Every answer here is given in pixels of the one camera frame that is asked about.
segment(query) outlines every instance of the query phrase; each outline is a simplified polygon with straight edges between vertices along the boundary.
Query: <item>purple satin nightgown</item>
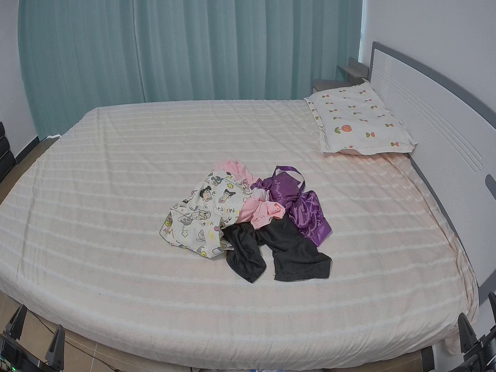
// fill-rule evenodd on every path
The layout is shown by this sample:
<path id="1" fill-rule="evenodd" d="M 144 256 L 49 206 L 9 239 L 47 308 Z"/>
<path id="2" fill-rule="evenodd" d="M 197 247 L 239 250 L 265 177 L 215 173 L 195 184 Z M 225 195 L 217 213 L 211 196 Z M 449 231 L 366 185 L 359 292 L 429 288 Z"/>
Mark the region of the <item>purple satin nightgown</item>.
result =
<path id="1" fill-rule="evenodd" d="M 277 166 L 272 177 L 257 180 L 251 188 L 269 190 L 270 201 L 281 204 L 301 234 L 319 246 L 331 233 L 331 226 L 324 218 L 317 194 L 313 190 L 303 193 L 305 180 L 298 188 L 300 181 L 285 172 L 288 170 L 300 174 L 294 167 Z"/>

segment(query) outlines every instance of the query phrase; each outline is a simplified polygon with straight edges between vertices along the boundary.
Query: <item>curtain fold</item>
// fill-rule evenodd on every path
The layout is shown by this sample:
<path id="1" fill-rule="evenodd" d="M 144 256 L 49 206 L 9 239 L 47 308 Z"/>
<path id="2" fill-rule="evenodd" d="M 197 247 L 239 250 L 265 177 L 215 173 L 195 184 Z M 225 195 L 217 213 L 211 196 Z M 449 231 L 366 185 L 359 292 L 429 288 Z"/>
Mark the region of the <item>curtain fold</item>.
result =
<path id="1" fill-rule="evenodd" d="M 19 56 L 40 139 L 98 106 L 144 102 L 133 0 L 20 0 Z"/>
<path id="2" fill-rule="evenodd" d="M 41 138 L 90 109 L 299 99 L 357 57 L 362 0 L 20 0 L 19 52 Z"/>

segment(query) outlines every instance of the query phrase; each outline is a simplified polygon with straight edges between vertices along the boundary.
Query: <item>tulip print pillow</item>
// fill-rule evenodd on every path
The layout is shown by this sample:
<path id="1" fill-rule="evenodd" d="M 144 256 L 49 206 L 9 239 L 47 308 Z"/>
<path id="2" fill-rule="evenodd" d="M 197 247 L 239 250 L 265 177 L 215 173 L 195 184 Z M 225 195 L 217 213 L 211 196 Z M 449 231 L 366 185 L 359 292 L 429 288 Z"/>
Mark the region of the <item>tulip print pillow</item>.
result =
<path id="1" fill-rule="evenodd" d="M 305 100 L 323 152 L 409 153 L 417 144 L 368 82 L 317 92 Z"/>

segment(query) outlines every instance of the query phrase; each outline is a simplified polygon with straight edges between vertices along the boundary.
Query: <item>bed sheet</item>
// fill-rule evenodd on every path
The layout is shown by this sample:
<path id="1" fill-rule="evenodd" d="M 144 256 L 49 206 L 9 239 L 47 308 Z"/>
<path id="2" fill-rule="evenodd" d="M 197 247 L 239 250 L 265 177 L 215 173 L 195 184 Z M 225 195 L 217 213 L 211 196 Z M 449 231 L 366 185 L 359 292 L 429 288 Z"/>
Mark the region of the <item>bed sheet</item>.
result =
<path id="1" fill-rule="evenodd" d="M 401 154 L 324 155 L 304 101 L 97 108 L 0 206 L 0 289 L 99 343 L 211 369 L 352 367 L 415 351 L 473 320 L 458 240 Z M 170 246 L 159 229 L 213 163 L 270 176 L 291 165 L 333 228 L 326 280 L 250 284 L 225 257 Z"/>

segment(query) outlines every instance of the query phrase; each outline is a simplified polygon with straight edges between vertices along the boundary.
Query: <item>wall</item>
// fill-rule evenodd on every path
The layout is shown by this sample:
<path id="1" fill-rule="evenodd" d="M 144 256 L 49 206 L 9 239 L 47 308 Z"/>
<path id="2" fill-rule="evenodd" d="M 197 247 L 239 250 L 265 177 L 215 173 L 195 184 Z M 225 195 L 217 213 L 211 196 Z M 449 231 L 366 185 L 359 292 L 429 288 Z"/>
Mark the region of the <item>wall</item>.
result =
<path id="1" fill-rule="evenodd" d="M 494 0 L 364 0 L 360 60 L 370 63 L 373 41 L 399 50 L 451 78 L 496 111 L 496 3 Z M 485 301 L 477 336 L 494 325 Z M 434 346 L 436 369 L 463 361 Z"/>
<path id="2" fill-rule="evenodd" d="M 37 136 L 21 77 L 18 5 L 19 0 L 0 0 L 0 119 L 14 156 Z"/>

